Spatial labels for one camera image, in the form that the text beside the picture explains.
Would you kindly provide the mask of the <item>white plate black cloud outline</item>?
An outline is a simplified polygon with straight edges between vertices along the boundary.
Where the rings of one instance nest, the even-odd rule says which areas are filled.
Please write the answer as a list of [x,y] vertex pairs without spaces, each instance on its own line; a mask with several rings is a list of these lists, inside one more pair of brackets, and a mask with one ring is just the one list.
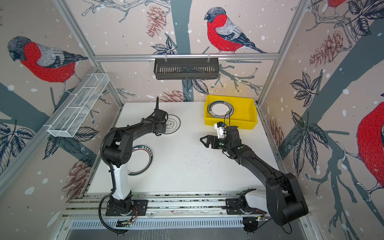
[[165,135],[170,135],[175,133],[181,126],[181,120],[179,117],[175,115],[168,115],[168,119],[166,121],[166,131]]

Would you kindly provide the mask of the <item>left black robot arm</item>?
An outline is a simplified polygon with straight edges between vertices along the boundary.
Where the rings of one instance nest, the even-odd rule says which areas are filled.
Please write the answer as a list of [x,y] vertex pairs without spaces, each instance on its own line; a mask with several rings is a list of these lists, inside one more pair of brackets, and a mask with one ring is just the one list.
[[118,209],[129,212],[132,208],[132,191],[128,186],[127,163],[132,156],[133,142],[146,135],[160,136],[166,132],[168,113],[163,110],[154,110],[140,123],[112,128],[104,137],[101,144],[101,158],[110,168],[112,178],[112,192],[110,203]]

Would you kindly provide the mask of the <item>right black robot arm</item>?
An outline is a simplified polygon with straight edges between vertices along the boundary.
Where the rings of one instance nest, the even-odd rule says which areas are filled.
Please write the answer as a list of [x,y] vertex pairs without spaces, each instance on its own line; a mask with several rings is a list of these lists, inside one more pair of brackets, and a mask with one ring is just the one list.
[[263,161],[242,143],[237,126],[215,125],[217,136],[200,138],[206,148],[221,150],[226,157],[255,175],[266,189],[266,212],[279,226],[283,226],[309,213],[298,179],[291,173],[282,173]]

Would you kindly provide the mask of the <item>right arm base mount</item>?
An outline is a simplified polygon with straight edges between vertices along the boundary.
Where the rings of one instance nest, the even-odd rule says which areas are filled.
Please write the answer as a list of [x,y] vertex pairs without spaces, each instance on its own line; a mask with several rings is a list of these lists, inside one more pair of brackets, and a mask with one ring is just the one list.
[[223,210],[227,211],[228,215],[266,215],[267,212],[250,207],[245,198],[239,197],[236,199],[226,199]]

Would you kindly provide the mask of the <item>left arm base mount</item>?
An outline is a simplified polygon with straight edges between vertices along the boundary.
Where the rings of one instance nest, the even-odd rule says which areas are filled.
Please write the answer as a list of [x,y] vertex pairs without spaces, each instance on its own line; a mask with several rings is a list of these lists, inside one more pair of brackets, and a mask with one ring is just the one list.
[[145,216],[148,200],[116,200],[111,198],[107,204],[107,217]]

